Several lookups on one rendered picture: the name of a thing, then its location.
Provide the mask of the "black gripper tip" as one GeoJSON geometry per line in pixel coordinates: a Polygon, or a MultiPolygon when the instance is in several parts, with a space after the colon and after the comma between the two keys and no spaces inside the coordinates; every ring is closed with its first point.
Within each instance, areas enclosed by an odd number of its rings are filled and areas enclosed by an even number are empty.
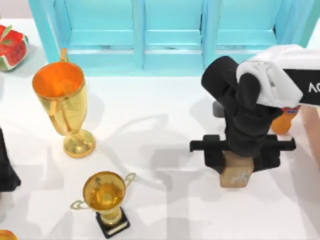
{"type": "Polygon", "coordinates": [[[13,192],[20,185],[21,180],[10,163],[0,127],[0,193],[13,192]]]}

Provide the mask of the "tall gold trophy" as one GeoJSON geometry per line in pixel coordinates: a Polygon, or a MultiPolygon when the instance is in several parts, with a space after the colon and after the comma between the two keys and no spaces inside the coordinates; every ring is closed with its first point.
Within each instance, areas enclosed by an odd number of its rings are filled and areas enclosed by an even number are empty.
{"type": "Polygon", "coordinates": [[[92,153],[96,139],[82,129],[88,109],[85,75],[69,61],[66,48],[61,49],[59,61],[34,74],[32,88],[56,132],[64,137],[64,152],[72,158],[92,153]]]}

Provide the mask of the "small gold trophy black base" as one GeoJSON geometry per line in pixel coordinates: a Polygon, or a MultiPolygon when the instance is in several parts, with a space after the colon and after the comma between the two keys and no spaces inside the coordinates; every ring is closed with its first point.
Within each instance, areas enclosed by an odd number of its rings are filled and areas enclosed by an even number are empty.
{"type": "Polygon", "coordinates": [[[94,211],[103,235],[110,239],[131,226],[121,204],[135,177],[134,172],[128,173],[125,178],[111,171],[97,172],[85,182],[83,199],[71,203],[70,208],[94,211]]]}

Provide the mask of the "orange bottle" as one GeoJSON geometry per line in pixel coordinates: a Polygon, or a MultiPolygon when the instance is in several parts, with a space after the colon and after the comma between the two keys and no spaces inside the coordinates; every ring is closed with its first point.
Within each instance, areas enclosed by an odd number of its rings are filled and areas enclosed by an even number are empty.
{"type": "Polygon", "coordinates": [[[298,114],[300,105],[290,108],[282,108],[282,115],[277,117],[271,124],[271,130],[277,135],[285,135],[291,128],[293,118],[298,114]]]}

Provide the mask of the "tan wooden block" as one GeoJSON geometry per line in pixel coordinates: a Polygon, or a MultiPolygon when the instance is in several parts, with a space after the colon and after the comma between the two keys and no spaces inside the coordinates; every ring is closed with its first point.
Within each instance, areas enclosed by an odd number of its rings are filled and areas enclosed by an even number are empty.
{"type": "Polygon", "coordinates": [[[232,151],[223,152],[225,168],[219,175],[222,188],[245,188],[254,171],[252,157],[241,157],[232,151]]]}

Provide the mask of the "orange round object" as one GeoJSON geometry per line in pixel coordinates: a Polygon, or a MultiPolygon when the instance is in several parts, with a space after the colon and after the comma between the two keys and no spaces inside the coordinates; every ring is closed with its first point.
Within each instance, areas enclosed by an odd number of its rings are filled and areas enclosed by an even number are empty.
{"type": "Polygon", "coordinates": [[[0,229],[0,240],[18,240],[18,237],[10,230],[0,229]]]}

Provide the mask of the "grey rounded box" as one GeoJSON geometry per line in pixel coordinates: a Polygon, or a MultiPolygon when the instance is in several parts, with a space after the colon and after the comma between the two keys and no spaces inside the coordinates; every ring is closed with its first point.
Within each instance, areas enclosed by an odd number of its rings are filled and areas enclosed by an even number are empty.
{"type": "Polygon", "coordinates": [[[224,107],[218,101],[214,101],[212,104],[212,114],[216,118],[225,117],[224,107]]]}

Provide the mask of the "light blue rack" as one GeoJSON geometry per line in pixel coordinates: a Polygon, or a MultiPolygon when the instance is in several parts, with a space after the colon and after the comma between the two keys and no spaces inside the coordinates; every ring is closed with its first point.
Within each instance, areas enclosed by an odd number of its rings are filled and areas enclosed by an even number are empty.
{"type": "Polygon", "coordinates": [[[28,0],[47,60],[87,76],[199,76],[275,45],[306,47],[320,0],[28,0]]]}

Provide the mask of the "watermelon print box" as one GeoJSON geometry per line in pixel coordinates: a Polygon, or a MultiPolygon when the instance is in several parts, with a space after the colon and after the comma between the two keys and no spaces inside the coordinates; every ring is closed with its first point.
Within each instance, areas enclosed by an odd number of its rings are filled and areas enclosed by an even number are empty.
{"type": "Polygon", "coordinates": [[[17,67],[25,58],[29,47],[26,35],[12,26],[0,25],[0,71],[7,72],[17,67]]]}

